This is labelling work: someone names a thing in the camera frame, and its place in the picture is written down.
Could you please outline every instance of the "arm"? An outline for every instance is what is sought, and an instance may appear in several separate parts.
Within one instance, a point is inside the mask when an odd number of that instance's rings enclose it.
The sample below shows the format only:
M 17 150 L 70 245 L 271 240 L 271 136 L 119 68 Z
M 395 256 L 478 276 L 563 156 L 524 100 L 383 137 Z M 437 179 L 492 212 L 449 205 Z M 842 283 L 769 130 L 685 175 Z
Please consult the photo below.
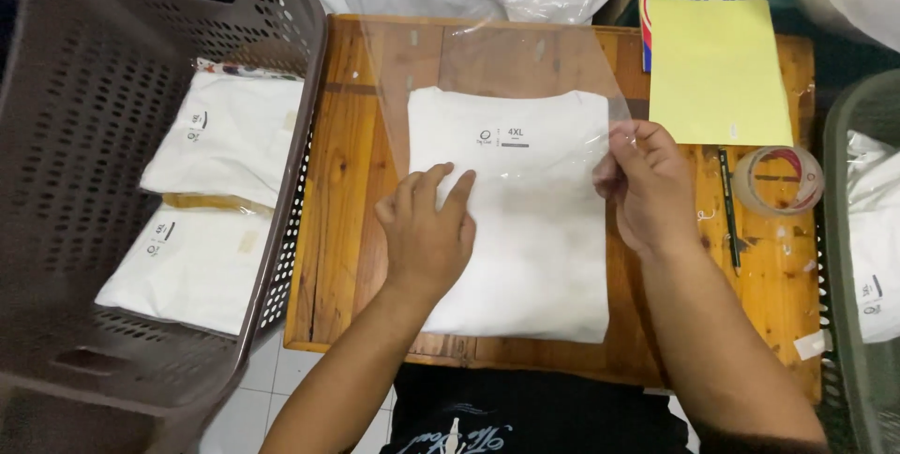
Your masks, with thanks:
M 598 191 L 615 200 L 622 239 L 640 256 L 662 360 L 685 413 L 721 432 L 825 442 L 812 406 L 700 244 L 675 141 L 650 122 L 637 123 L 636 137 L 640 148 L 622 134 L 610 138 Z
M 288 398 L 261 454 L 331 454 L 362 438 L 431 310 L 472 255 L 466 202 L 474 172 L 435 209 L 437 185 L 452 170 L 438 164 L 412 173 L 375 207 L 388 241 L 384 285 Z

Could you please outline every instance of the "black t-shirt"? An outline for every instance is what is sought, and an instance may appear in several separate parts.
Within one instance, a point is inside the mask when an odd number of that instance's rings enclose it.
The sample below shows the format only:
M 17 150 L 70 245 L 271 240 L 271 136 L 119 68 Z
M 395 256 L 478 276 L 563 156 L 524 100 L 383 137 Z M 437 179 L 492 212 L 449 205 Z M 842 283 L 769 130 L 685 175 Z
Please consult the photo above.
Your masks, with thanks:
M 381 454 L 689 452 L 688 426 L 669 412 L 669 397 L 640 387 L 563 373 L 404 364 L 394 388 L 390 443 Z M 827 451 L 715 432 L 701 438 L 703 451 Z

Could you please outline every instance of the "pencil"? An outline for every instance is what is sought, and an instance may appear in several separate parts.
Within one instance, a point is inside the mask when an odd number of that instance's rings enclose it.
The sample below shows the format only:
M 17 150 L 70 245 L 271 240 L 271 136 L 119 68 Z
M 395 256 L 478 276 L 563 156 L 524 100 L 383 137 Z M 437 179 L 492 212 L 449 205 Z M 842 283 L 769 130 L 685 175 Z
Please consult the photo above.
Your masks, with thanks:
M 741 276 L 741 253 L 737 249 L 737 223 L 735 222 L 735 201 L 731 193 L 731 175 L 728 173 L 728 152 L 719 147 L 719 167 L 722 169 L 722 192 L 725 195 L 726 220 L 728 221 L 728 244 L 732 252 L 732 266 L 735 276 Z

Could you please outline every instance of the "wooden tabletop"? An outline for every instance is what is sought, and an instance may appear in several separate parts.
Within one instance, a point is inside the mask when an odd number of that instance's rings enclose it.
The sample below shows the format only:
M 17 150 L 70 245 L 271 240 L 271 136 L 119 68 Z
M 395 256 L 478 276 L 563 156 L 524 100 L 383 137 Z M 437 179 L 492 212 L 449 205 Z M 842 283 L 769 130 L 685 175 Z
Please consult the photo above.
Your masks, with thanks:
M 289 349 L 327 350 L 384 280 L 386 242 L 373 206 L 398 181 L 384 120 L 405 122 L 410 89 L 438 86 L 495 97 L 548 97 L 584 89 L 585 80 L 596 74 L 596 62 L 573 48 L 590 37 L 593 46 L 581 47 L 602 49 L 632 115 L 647 116 L 650 75 L 641 71 L 638 29 L 594 27 L 591 34 L 583 27 L 492 23 L 483 29 L 495 40 L 500 38 L 491 44 L 498 50 L 490 56 L 503 60 L 498 63 L 479 60 L 475 54 L 467 58 L 459 48 L 448 48 L 460 34 L 471 32 L 472 26 L 461 21 L 358 15 L 331 15 L 329 21 L 285 328 Z M 572 36 L 574 30 L 579 31 L 577 36 Z M 786 36 L 778 36 L 777 42 L 795 142 L 806 146 L 814 113 L 812 45 Z M 514 90 L 509 83 L 500 87 L 497 82 L 501 70 L 509 76 L 510 65 L 521 71 Z M 752 149 L 730 147 L 733 167 Z M 726 270 L 753 326 L 807 397 L 818 402 L 820 360 L 800 360 L 794 346 L 794 340 L 819 329 L 812 213 L 767 218 L 737 203 L 742 274 L 736 277 L 726 240 L 716 149 L 681 145 L 681 150 L 692 164 L 704 245 Z M 404 165 L 408 161 L 397 159 Z M 785 166 L 763 164 L 757 171 L 758 187 L 774 197 L 789 195 L 797 179 Z M 542 368 L 666 387 L 638 261 L 621 241 L 615 218 L 609 216 L 611 209 L 607 205 L 609 327 L 602 344 L 423 333 L 408 360 L 469 368 Z

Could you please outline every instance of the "green plastic basket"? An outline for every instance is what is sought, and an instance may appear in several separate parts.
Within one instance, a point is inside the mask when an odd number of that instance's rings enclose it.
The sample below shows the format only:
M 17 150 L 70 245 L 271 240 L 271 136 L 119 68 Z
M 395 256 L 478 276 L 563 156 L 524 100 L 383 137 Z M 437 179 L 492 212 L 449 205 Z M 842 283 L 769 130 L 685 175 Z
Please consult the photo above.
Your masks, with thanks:
M 822 317 L 833 341 L 833 350 L 823 355 L 819 418 L 835 452 L 900 453 L 900 339 L 864 344 L 857 314 L 847 204 L 849 130 L 900 147 L 900 69 L 849 87 L 828 113 L 819 150 L 825 196 L 816 208 Z

